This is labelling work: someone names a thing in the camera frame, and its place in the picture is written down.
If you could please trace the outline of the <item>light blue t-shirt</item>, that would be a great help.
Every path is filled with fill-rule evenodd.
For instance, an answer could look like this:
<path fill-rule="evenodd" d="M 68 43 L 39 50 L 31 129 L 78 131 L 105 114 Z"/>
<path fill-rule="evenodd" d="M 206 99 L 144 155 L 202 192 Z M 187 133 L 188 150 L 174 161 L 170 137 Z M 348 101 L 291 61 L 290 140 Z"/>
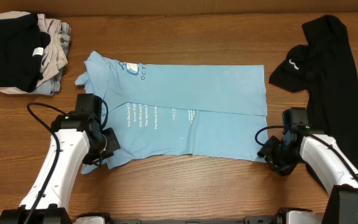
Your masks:
<path fill-rule="evenodd" d="M 120 148 L 109 168 L 157 155 L 258 161 L 267 139 L 262 65 L 154 65 L 92 52 L 76 79 L 101 97 Z"/>

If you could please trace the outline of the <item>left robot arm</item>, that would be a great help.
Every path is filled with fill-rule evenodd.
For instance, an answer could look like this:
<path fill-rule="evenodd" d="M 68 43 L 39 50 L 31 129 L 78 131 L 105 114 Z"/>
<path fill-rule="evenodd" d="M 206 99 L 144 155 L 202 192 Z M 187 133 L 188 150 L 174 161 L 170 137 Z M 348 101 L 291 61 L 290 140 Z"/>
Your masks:
<path fill-rule="evenodd" d="M 120 148 L 106 126 L 107 103 L 91 94 L 79 94 L 75 109 L 61 111 L 42 126 L 50 132 L 50 146 L 40 172 L 17 209 L 3 210 L 0 223 L 71 223 L 68 205 L 81 164 L 102 166 Z"/>

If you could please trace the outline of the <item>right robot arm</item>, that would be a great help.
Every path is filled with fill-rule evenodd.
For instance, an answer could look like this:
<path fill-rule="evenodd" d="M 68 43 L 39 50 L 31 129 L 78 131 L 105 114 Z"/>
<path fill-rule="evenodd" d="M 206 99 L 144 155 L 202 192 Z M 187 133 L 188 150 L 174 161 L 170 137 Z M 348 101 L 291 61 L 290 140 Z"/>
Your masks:
<path fill-rule="evenodd" d="M 290 175 L 299 163 L 308 165 L 329 200 L 323 215 L 303 208 L 280 208 L 266 223 L 358 223 L 358 169 L 344 155 L 336 140 L 312 129 L 305 108 L 282 114 L 283 138 L 271 136 L 257 153 L 280 175 Z"/>

